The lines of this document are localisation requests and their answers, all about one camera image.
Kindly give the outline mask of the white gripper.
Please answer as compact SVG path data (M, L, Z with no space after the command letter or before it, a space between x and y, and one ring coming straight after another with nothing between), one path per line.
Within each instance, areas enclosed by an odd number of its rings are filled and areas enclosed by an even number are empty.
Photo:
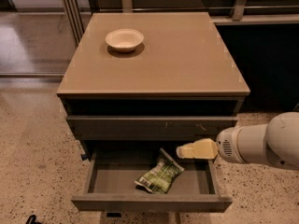
M209 138L197 140L177 147L176 152L181 159L214 159L219 155L231 163L245 163L238 149L238 135L241 127L232 127L221 131L216 143Z

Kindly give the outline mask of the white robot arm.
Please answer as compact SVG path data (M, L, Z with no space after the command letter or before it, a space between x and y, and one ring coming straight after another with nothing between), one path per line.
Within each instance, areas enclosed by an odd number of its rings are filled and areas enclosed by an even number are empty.
M221 131L215 141L204 138L180 146L181 159L214 159L263 164L287 170L299 168L299 113L287 112L268 124L237 126Z

